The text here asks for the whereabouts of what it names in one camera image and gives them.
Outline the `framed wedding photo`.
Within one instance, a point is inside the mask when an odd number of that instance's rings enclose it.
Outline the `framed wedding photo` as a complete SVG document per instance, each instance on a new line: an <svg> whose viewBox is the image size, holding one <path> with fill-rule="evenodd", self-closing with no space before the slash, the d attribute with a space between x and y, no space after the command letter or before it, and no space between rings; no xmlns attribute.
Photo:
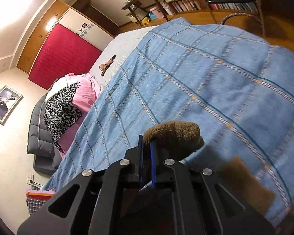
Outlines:
<svg viewBox="0 0 294 235"><path fill-rule="evenodd" d="M0 89L0 124L4 125L23 95L5 85Z"/></svg>

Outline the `white bed sheet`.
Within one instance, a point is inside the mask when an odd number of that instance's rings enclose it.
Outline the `white bed sheet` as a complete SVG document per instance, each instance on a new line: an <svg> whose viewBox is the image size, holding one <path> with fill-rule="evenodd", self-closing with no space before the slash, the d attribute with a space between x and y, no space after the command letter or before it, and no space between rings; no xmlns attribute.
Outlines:
<svg viewBox="0 0 294 235"><path fill-rule="evenodd" d="M117 73L121 65L137 47L144 36L155 27L156 25L121 33L107 45L89 70L89 74L94 76L95 80L100 85L101 91L104 90L106 85ZM104 76L101 76L102 71L99 69L100 65L107 62L114 55L116 56L114 62L107 69Z"/></svg>

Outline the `grey padded headboard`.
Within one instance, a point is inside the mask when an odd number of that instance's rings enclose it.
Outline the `grey padded headboard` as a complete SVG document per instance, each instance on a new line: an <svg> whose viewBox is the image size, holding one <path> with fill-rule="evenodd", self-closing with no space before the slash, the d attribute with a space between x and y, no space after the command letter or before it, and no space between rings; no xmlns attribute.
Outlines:
<svg viewBox="0 0 294 235"><path fill-rule="evenodd" d="M46 94L40 98L32 111L26 152L34 155L33 169L36 172L53 175L62 158L44 122L45 98Z"/></svg>

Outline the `pink pillow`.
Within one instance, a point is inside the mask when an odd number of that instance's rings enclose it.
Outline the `pink pillow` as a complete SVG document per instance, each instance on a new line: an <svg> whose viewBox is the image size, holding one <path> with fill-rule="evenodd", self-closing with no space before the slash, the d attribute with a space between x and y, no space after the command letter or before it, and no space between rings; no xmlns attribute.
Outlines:
<svg viewBox="0 0 294 235"><path fill-rule="evenodd" d="M79 83L76 94L73 98L73 105L81 111L82 117L76 121L74 125L67 129L67 131L65 131L65 133L58 140L58 144L63 150L63 152L59 152L62 159L65 157L65 154L70 148L75 134L82 124L85 116L101 93L100 85L95 80L94 76L91 76L90 74L75 75L74 73L69 73L65 75L64 78L67 80L68 85L76 82Z"/></svg>

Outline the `blue checked bedspread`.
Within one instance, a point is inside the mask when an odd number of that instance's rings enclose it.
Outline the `blue checked bedspread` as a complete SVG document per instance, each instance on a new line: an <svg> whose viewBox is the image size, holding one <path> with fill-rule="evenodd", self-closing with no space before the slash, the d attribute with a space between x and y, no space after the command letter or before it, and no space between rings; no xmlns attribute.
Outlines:
<svg viewBox="0 0 294 235"><path fill-rule="evenodd" d="M149 31L92 105L46 190L103 170L170 120L197 123L205 145L184 164L240 157L275 193L265 217L294 209L294 52L231 26L179 18Z"/></svg>

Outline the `leopard print cloth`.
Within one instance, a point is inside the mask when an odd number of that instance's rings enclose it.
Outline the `leopard print cloth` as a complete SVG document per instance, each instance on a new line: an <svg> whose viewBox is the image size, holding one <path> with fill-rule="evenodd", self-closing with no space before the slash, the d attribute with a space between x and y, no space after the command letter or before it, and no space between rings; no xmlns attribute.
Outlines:
<svg viewBox="0 0 294 235"><path fill-rule="evenodd" d="M82 112L73 104L79 86L79 83L73 83L64 87L45 104L44 122L54 143L82 117Z"/></svg>

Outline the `brown fleece pants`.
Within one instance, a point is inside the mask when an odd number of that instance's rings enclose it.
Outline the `brown fleece pants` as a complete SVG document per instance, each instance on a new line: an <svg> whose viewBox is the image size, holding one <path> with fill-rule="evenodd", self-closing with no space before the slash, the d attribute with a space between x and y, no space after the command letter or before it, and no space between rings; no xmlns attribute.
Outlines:
<svg viewBox="0 0 294 235"><path fill-rule="evenodd" d="M155 125L144 132L143 140L148 147L155 140L177 161L183 160L204 146L199 126L188 121L168 121ZM217 175L237 196L246 200L262 215L268 211L275 199L275 193L263 187L238 156L222 165Z"/></svg>

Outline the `small object on bed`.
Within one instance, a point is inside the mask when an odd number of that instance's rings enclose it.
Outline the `small object on bed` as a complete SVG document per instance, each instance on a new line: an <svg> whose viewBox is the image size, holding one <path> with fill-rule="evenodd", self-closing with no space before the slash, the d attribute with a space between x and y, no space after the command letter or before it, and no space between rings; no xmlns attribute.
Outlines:
<svg viewBox="0 0 294 235"><path fill-rule="evenodd" d="M111 59L109 59L106 63L101 64L99 66L99 69L101 71L101 76L104 76L106 71L109 69L110 65L114 62L115 58L116 58L116 55L112 56Z"/></svg>

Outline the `plaid folded cloth stack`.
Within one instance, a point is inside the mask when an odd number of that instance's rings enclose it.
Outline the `plaid folded cloth stack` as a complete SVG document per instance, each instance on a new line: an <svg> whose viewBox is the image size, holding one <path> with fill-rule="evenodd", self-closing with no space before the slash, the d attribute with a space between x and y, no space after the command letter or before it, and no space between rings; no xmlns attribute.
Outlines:
<svg viewBox="0 0 294 235"><path fill-rule="evenodd" d="M52 190L26 190L26 205L29 215L35 213L45 202L50 200L56 191Z"/></svg>

